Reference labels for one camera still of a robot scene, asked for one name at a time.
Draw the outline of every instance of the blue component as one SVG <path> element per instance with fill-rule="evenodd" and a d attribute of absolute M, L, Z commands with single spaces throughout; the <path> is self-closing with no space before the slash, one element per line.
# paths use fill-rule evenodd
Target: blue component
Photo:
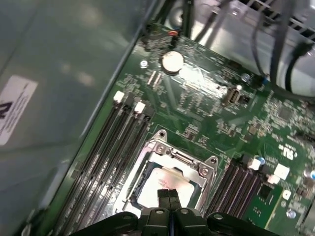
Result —
<path fill-rule="evenodd" d="M 263 166 L 264 164 L 266 164 L 266 160 L 265 158 L 263 158 L 262 156 L 259 156 L 256 158 L 257 160 L 260 161 L 260 164 Z"/>
<path fill-rule="evenodd" d="M 263 84 L 263 85 L 265 85 L 266 83 L 268 83 L 267 77 L 263 78 L 263 80 L 262 80 L 262 84 Z"/>
<path fill-rule="evenodd" d="M 310 177 L 311 179 L 315 180 L 315 170 L 311 171 Z"/>

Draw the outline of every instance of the cpu socket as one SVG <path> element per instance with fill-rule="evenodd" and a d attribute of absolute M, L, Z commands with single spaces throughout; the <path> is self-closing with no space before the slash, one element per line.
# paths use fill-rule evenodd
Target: cpu socket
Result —
<path fill-rule="evenodd" d="M 122 190 L 114 212 L 129 211 L 138 216 L 144 208 L 158 207 L 159 189 L 176 189 L 182 207 L 203 214 L 215 181 L 218 158 L 205 162 L 167 142 L 165 130 L 159 130 L 141 149 Z"/>

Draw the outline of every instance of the wire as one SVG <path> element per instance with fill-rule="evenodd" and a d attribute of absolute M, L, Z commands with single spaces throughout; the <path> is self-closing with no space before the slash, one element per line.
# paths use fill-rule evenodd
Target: wire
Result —
<path fill-rule="evenodd" d="M 165 0 L 163 6 L 161 7 L 160 11 L 157 13 L 154 21 L 158 22 L 163 15 L 165 15 L 165 12 L 168 11 L 169 6 L 174 4 L 174 0 Z"/>
<path fill-rule="evenodd" d="M 176 0 L 165 0 L 164 5 L 166 5 L 166 7 L 163 8 L 164 7 L 164 5 L 163 5 L 161 11 L 159 12 L 160 13 L 160 19 L 159 19 L 159 23 L 160 24 L 162 24 L 162 25 L 165 24 L 166 19 L 167 19 L 169 13 L 170 13 L 170 11 L 171 11 L 175 1 Z"/>
<path fill-rule="evenodd" d="M 257 25 L 252 33 L 252 40 L 251 40 L 251 48 L 252 48 L 252 55 L 254 57 L 257 69 L 260 73 L 260 75 L 262 77 L 267 77 L 267 74 L 263 71 L 261 64 L 260 64 L 260 60 L 259 60 L 259 56 L 258 56 L 258 46 L 257 46 L 257 35 L 258 35 L 258 31 L 259 29 L 264 26 L 264 23 L 267 23 L 268 25 L 272 25 L 272 24 L 279 24 L 279 22 L 274 21 L 269 19 L 268 17 L 266 17 L 263 13 L 260 14 Z"/>
<path fill-rule="evenodd" d="M 257 34 L 258 34 L 258 30 L 260 29 L 260 27 L 263 25 L 264 23 L 264 19 L 265 19 L 265 15 L 261 14 L 259 17 L 259 20 L 257 22 L 257 25 L 252 33 L 252 43 L 251 43 L 251 47 L 252 47 L 252 55 L 254 57 L 257 69 L 260 73 L 260 75 L 262 77 L 266 77 L 265 72 L 262 70 L 261 65 L 260 65 L 260 61 L 259 61 L 259 56 L 258 56 L 258 47 L 257 47 Z"/>
<path fill-rule="evenodd" d="M 258 50 L 257 50 L 257 33 L 258 33 L 259 28 L 264 23 L 268 23 L 268 24 L 271 25 L 271 24 L 279 24 L 280 21 L 270 20 L 264 14 L 261 14 L 261 16 L 259 17 L 258 23 L 257 23 L 257 25 L 256 25 L 256 27 L 254 29 L 254 32 L 252 34 L 252 45 L 251 45 L 251 47 L 252 47 L 252 53 L 253 53 L 253 56 L 254 56 L 254 59 L 255 59 L 255 63 L 257 65 L 257 68 L 258 68 L 259 73 L 261 74 L 261 76 L 262 77 L 267 77 L 266 73 L 263 72 L 263 70 L 262 70 L 262 68 L 260 66 Z M 305 48 L 306 49 L 303 49 L 303 48 L 300 48 L 300 47 L 298 48 L 298 46 L 297 46 L 295 51 L 297 51 L 297 52 L 298 51 L 304 51 L 304 53 L 307 53 L 307 52 L 305 52 L 305 50 L 307 51 L 307 47 L 305 47 Z M 289 81 L 291 81 L 291 74 L 292 74 L 292 70 L 293 70 L 293 67 L 294 67 L 296 61 L 297 61 L 297 59 L 292 58 L 292 60 L 291 60 L 291 62 L 289 64 L 287 73 L 286 73 L 286 80 L 288 80 L 287 78 L 290 78 Z M 280 96 L 282 96 L 284 98 L 287 98 L 287 99 L 315 101 L 315 97 L 309 97 L 309 96 L 302 96 L 302 95 L 294 94 L 294 93 L 292 93 L 290 91 L 287 91 L 287 90 L 277 86 L 277 84 L 271 83 L 271 88 L 276 94 L 279 94 Z"/>
<path fill-rule="evenodd" d="M 270 82 L 273 85 L 277 84 L 278 68 L 284 48 L 284 42 L 288 31 L 288 24 L 295 9 L 296 0 L 287 0 L 286 4 L 282 4 L 281 21 L 277 26 L 275 32 L 275 42 L 272 50 L 272 57 L 270 62 Z"/>
<path fill-rule="evenodd" d="M 223 8 L 223 7 L 225 7 L 226 5 L 228 5 L 232 1 L 233 0 L 222 0 L 222 2 L 218 5 L 218 8 Z M 203 29 L 197 35 L 197 37 L 195 39 L 195 42 L 199 43 L 200 40 L 206 35 L 206 33 L 210 29 L 210 27 L 213 24 L 213 22 L 216 20 L 216 17 L 217 17 L 217 13 L 212 12 L 211 15 L 209 16 L 205 26 L 203 27 Z"/>
<path fill-rule="evenodd" d="M 194 23 L 194 0 L 184 0 L 182 33 L 191 38 L 191 30 Z"/>
<path fill-rule="evenodd" d="M 291 77 L 292 77 L 292 70 L 297 63 L 297 61 L 300 59 L 300 57 L 303 57 L 313 48 L 313 43 L 307 43 L 307 42 L 301 42 L 299 43 L 292 52 L 292 59 L 289 63 L 289 66 L 286 71 L 285 75 L 285 89 L 292 92 L 292 86 L 291 86 Z"/>

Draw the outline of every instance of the white label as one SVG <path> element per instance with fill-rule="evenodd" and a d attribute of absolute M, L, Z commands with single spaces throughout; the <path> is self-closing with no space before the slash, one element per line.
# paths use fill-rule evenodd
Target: white label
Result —
<path fill-rule="evenodd" d="M 30 101 L 37 82 L 13 75 L 0 93 L 0 145 L 5 145 L 24 109 Z"/>

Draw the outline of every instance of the motherboard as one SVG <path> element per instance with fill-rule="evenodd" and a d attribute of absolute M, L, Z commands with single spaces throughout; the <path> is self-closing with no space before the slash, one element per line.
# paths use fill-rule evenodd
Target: motherboard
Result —
<path fill-rule="evenodd" d="M 117 212 L 223 212 L 281 236 L 314 235 L 314 105 L 159 24 L 141 37 L 52 201 L 38 235 Z"/>

